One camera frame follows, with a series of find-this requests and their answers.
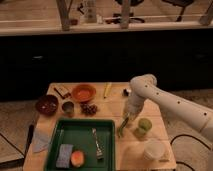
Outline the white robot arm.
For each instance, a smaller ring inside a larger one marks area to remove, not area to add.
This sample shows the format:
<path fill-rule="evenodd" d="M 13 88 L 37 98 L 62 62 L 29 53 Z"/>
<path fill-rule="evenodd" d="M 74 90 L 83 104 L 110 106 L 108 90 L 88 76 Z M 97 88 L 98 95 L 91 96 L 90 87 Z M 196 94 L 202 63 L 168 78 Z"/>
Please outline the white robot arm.
<path fill-rule="evenodd" d="M 213 109 L 159 89 L 153 74 L 133 77 L 129 86 L 131 93 L 125 102 L 123 117 L 134 121 L 146 99 L 170 110 L 212 143 L 206 171 L 213 171 Z"/>

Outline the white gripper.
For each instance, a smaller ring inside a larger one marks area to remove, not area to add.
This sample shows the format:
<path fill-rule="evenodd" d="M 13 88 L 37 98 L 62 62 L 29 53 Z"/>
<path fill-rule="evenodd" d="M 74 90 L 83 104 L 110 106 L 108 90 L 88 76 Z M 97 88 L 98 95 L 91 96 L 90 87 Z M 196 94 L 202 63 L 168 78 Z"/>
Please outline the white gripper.
<path fill-rule="evenodd" d="M 144 106 L 144 101 L 132 101 L 128 98 L 124 105 L 123 110 L 123 119 L 130 118 L 130 121 L 133 122 L 137 115 L 142 111 Z"/>

